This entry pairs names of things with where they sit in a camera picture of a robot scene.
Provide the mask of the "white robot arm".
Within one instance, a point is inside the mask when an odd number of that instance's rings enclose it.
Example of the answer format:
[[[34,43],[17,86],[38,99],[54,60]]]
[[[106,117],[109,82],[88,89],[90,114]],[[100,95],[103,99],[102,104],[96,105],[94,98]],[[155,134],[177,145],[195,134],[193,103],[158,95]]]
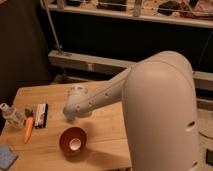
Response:
[[[72,120],[116,102],[133,171],[199,171],[195,84],[183,55],[159,52],[90,92],[73,86],[63,113]]]

